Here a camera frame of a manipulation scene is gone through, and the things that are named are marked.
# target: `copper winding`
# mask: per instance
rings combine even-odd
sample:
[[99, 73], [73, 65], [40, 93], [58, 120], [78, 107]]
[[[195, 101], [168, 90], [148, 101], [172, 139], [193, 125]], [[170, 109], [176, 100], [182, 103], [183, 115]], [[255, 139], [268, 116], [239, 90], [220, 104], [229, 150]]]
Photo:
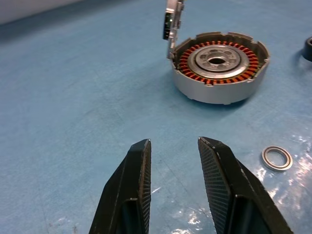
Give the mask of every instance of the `copper winding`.
[[[241, 51], [243, 51], [248, 59], [249, 59], [249, 67], [248, 69], [246, 69], [243, 73], [239, 74], [238, 76], [232, 77], [232, 78], [226, 78], [226, 79], [213, 79], [213, 78], [205, 78], [202, 76], [199, 76], [198, 74], [194, 73], [188, 66], [187, 60], [188, 57], [190, 56], [190, 54], [201, 48], [204, 46], [209, 46], [209, 45], [229, 45], [229, 46], [233, 46], [236, 47], [238, 49], [240, 49]], [[234, 42], [228, 42], [228, 41], [207, 41], [205, 43], [201, 43], [201, 44], [197, 44], [192, 46], [191, 48], [187, 49], [186, 51], [184, 51], [184, 53], [181, 55], [180, 57], [180, 61], [179, 61], [179, 66], [180, 66], [180, 71], [188, 76], [189, 78], [204, 82], [205, 84], [210, 84], [210, 85], [214, 85], [214, 84], [227, 84], [227, 83], [235, 83], [235, 82], [240, 82], [246, 79], [252, 79], [258, 68], [259, 68], [259, 60], [258, 57], [256, 56], [256, 54], [250, 50], [249, 48], [234, 43]]]

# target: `bearing ring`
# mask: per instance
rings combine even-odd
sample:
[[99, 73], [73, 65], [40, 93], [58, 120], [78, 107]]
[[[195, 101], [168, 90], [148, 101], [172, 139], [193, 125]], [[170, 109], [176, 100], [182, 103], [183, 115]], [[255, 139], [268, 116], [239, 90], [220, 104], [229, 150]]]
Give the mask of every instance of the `bearing ring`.
[[225, 79], [242, 74], [250, 62], [248, 56], [236, 47], [210, 45], [193, 51], [187, 63], [194, 73], [202, 77]]
[[[274, 165], [268, 159], [268, 153], [269, 152], [277, 152], [277, 153], [279, 153], [280, 155], [285, 157], [286, 163], [283, 166], [276, 166], [276, 165]], [[264, 161], [264, 165], [267, 168], [269, 168], [269, 169], [271, 169], [273, 171], [277, 171], [277, 172], [282, 172], [282, 171], [288, 170], [293, 165], [293, 158], [290, 155], [290, 153], [288, 153], [287, 150], [285, 150], [285, 149], [283, 149], [281, 147], [278, 147], [278, 146], [269, 146], [269, 147], [265, 148], [262, 151], [262, 159]]]

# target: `center hole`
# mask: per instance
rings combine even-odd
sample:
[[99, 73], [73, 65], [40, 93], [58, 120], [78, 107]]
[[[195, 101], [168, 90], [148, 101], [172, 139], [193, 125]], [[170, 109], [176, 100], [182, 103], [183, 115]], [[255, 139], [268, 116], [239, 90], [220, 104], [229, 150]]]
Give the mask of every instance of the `center hole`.
[[212, 58], [209, 62], [212, 64], [223, 64], [225, 63], [225, 60], [222, 58]]
[[268, 160], [276, 166], [283, 166], [286, 163], [285, 157], [274, 151], [268, 152]]

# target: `mounting hole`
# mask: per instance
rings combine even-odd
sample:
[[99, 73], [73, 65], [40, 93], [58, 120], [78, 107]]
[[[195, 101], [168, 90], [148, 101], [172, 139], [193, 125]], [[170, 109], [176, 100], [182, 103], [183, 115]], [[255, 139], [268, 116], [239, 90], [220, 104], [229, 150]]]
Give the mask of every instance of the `mounting hole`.
[[212, 58], [209, 62], [212, 64], [223, 64], [225, 63], [225, 60], [222, 58]]

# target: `rotor hub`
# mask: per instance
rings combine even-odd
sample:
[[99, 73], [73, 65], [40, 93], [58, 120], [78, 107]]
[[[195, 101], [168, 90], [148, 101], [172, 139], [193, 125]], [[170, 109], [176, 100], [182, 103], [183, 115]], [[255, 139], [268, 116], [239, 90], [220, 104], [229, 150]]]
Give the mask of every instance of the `rotor hub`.
[[193, 51], [189, 68], [206, 78], [224, 79], [237, 76], [248, 68], [248, 56], [229, 45], [211, 45]]

